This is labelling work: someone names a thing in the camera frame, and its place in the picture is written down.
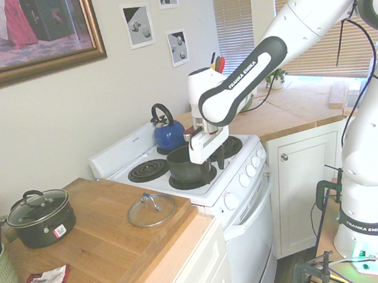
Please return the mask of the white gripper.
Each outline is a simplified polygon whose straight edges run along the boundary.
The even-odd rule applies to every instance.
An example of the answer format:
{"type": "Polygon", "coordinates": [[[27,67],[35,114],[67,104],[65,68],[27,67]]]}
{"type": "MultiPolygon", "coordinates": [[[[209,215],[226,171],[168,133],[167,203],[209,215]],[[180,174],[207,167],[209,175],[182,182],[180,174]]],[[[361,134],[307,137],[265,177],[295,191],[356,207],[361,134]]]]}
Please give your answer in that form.
{"type": "Polygon", "coordinates": [[[215,134],[200,131],[196,135],[190,136],[189,156],[190,161],[194,164],[202,164],[204,182],[209,184],[212,177],[210,176],[212,165],[208,159],[214,152],[217,154],[217,164],[220,170],[225,168],[225,152],[223,143],[229,137],[229,126],[220,127],[215,134]]]}

